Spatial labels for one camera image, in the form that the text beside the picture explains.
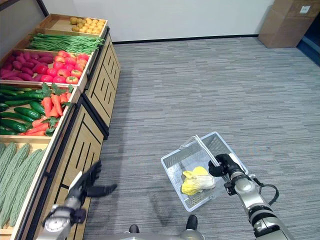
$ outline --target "basket handle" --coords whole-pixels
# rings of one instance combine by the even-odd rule
[[[184,144],[182,144],[179,149],[182,150],[184,149],[188,143],[190,143],[192,140],[195,140],[200,147],[206,152],[206,154],[210,157],[213,165],[215,165],[216,167],[219,167],[220,164],[218,163],[218,161],[216,160],[216,158],[213,156],[213,154],[209,151],[209,149],[207,148],[207,146],[204,144],[204,142],[200,139],[200,137],[198,135],[194,135],[191,136],[186,142],[184,142]]]

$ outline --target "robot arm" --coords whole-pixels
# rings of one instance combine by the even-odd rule
[[[294,240],[287,227],[274,214],[270,204],[261,196],[255,183],[241,167],[228,154],[219,154],[215,158],[220,166],[214,166],[209,162],[209,173],[214,177],[228,176],[229,181],[224,184],[224,187],[229,195],[239,196],[253,227],[256,240]]]

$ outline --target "cucumber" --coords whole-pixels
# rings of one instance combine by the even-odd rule
[[[5,101],[4,103],[7,104],[9,107],[11,106],[21,106],[30,103],[33,99],[26,99],[26,100],[9,100]]]
[[[11,90],[8,90],[8,89],[3,89],[3,88],[0,88],[0,93],[5,94],[5,95],[9,95],[9,96],[18,95],[18,93],[16,93],[15,91],[11,91]]]
[[[0,135],[17,135],[17,133],[7,129],[0,129]]]
[[[6,89],[6,90],[11,90],[11,91],[18,91],[19,88],[15,86],[8,86],[8,85],[0,85],[0,89]]]
[[[27,131],[27,128],[24,124],[19,123],[17,121],[14,120],[10,120],[10,119],[0,119],[0,125],[3,125],[9,129],[12,129],[18,133],[24,133],[25,131]]]
[[[15,112],[1,112],[0,113],[0,118],[12,118],[12,119],[19,119],[22,121],[26,121],[28,123],[32,123],[34,121],[33,118],[22,115],[20,113],[15,113]]]
[[[32,88],[30,87],[15,87],[15,86],[8,86],[8,85],[2,85],[2,84],[0,84],[0,89],[6,89],[11,91],[24,91],[24,92],[32,91]]]
[[[40,119],[41,118],[41,114],[38,113],[37,111],[30,109],[30,108],[26,108],[26,107],[15,107],[14,111],[22,114],[22,115],[26,115],[32,119]]]
[[[44,94],[36,91],[27,91],[16,96],[6,96],[8,100],[23,100],[23,99],[44,99]]]
[[[9,108],[9,106],[7,104],[0,102],[0,112],[4,112],[8,108]]]
[[[29,104],[30,104],[31,108],[33,108],[35,111],[37,111],[41,115],[44,115],[44,116],[46,115],[44,106],[42,106],[37,101],[31,101]]]

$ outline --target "gray carpet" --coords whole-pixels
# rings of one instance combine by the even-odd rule
[[[122,72],[84,239],[128,231],[177,234],[189,213],[160,159],[217,131],[251,173],[275,184],[275,213],[297,240],[320,239],[320,68],[296,48],[256,38],[116,45]],[[273,192],[265,191],[270,200]],[[237,196],[192,212],[207,240],[254,239]]]

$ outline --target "black cable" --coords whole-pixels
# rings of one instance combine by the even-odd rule
[[[277,188],[275,185],[272,185],[272,184],[264,184],[264,183],[260,182],[256,177],[253,178],[253,180],[256,182],[256,184],[258,184],[258,185],[260,186],[260,188],[259,188],[259,194],[261,194],[262,188],[264,188],[264,187],[270,187],[270,188],[273,188],[273,189],[275,190],[275,195],[274,195],[273,199],[272,199],[270,202],[268,202],[268,204],[269,204],[270,206],[271,206],[272,204],[274,204],[274,203],[277,201],[277,199],[278,199],[278,197],[279,197],[279,195],[280,195],[278,188]]]

